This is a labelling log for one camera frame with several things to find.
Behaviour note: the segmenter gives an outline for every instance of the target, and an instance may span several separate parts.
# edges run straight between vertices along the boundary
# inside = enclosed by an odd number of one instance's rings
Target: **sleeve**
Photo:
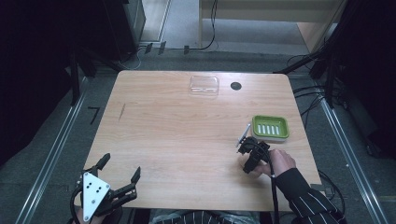
[[[300,223],[347,224],[344,214],[323,194],[311,189],[297,168],[278,176],[276,185]]]

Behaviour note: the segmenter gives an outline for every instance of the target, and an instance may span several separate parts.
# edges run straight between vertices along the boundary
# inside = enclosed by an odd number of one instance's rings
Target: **wooden table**
[[[193,76],[217,77],[219,94],[190,94]],[[241,90],[232,90],[235,81]],[[270,178],[246,175],[235,147],[259,114],[287,119],[290,137],[270,145],[287,150],[308,183],[319,184],[289,80],[278,74],[120,72],[86,168],[109,152],[99,177],[118,189],[140,166],[137,199],[125,206],[271,211]],[[289,211],[281,192],[278,199],[279,210]]]
[[[202,19],[210,19],[214,0],[199,1],[198,43],[202,44]],[[245,21],[295,21],[310,52],[323,44],[338,22],[347,0],[220,0],[216,19]]]

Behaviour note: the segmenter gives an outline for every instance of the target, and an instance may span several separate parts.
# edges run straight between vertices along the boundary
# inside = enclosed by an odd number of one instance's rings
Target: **black circle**
[[[242,85],[239,82],[233,82],[231,83],[231,89],[235,90],[235,91],[239,91],[241,90]]]

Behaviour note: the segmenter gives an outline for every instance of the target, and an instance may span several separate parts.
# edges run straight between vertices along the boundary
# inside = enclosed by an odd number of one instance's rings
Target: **human hand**
[[[279,176],[285,171],[296,167],[296,161],[288,153],[286,153],[286,151],[281,149],[273,149],[269,150],[269,153],[275,176]],[[259,163],[254,171],[271,176],[271,168],[268,163]]]

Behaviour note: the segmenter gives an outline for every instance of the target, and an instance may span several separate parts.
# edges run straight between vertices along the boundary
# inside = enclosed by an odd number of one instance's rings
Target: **transparent box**
[[[190,94],[219,95],[219,79],[217,77],[191,77]]]

